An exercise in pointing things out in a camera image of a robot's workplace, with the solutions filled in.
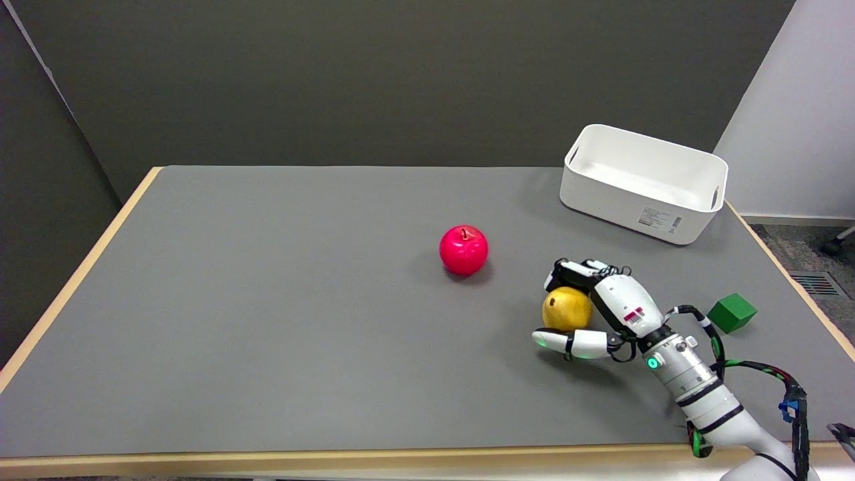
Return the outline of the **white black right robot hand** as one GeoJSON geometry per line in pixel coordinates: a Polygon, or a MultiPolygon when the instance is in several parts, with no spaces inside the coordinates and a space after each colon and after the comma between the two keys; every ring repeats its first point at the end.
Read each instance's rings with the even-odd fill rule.
{"type": "Polygon", "coordinates": [[[532,332],[535,344],[561,353],[567,360],[610,358],[620,362],[616,352],[626,344],[630,346],[629,359],[633,360],[637,351],[645,353],[675,335],[665,315],[627,266],[618,268],[592,259],[583,264],[558,259],[544,281],[544,289],[552,295],[560,287],[583,293],[612,329],[607,333],[541,327],[532,332]]]}

